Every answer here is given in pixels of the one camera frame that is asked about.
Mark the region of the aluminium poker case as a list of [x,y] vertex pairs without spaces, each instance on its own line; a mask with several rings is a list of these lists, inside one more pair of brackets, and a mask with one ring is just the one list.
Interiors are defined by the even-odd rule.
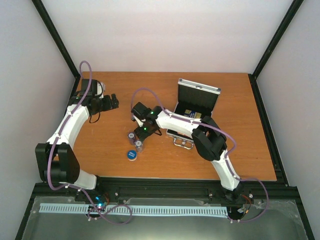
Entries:
[[180,78],[178,80],[177,104],[174,113],[184,116],[185,110],[201,113],[201,119],[210,117],[221,94],[218,87]]

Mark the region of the grey poker chip stack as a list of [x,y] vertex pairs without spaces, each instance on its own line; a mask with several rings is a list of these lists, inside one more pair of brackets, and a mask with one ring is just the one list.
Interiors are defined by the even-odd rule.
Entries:
[[134,142],[134,146],[137,152],[142,152],[143,151],[143,142],[141,140],[136,140]]

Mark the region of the blue playing card deck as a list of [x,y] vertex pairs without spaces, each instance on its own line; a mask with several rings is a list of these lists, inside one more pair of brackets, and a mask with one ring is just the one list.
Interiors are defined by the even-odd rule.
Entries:
[[200,112],[189,110],[189,109],[186,109],[183,115],[185,117],[195,118],[195,119],[200,119],[202,117],[202,114]]

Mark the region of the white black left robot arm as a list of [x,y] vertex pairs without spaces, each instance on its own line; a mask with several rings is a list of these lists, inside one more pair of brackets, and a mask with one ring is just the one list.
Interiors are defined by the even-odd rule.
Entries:
[[73,185],[85,189],[92,201],[103,198],[104,188],[97,184],[98,177],[81,169],[73,151],[76,139],[86,121],[94,115],[117,109],[116,94],[107,95],[105,84],[96,79],[82,79],[81,89],[68,101],[65,115],[55,133],[35,148],[40,178],[43,182]]

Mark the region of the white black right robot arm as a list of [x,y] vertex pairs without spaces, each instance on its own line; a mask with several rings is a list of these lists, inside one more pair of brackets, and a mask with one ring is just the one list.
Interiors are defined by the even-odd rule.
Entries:
[[197,153],[211,162],[222,187],[221,195],[229,203],[235,203],[241,195],[240,176],[231,164],[227,147],[229,135],[218,127],[209,116],[191,118],[169,111],[161,106],[150,109],[138,102],[131,108],[138,127],[134,134],[144,141],[152,134],[160,135],[160,129],[171,130],[191,138]]

